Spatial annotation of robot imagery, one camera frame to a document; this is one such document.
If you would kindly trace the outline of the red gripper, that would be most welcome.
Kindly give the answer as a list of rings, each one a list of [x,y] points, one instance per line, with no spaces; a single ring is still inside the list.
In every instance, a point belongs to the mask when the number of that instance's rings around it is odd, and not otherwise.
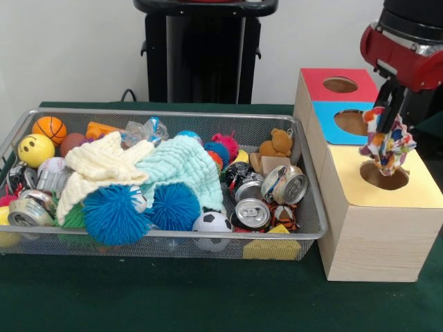
[[[367,63],[390,76],[374,102],[374,108],[383,108],[377,133],[388,133],[392,129],[406,88],[418,93],[442,85],[441,41],[432,44],[408,40],[372,23],[362,35],[360,51]]]

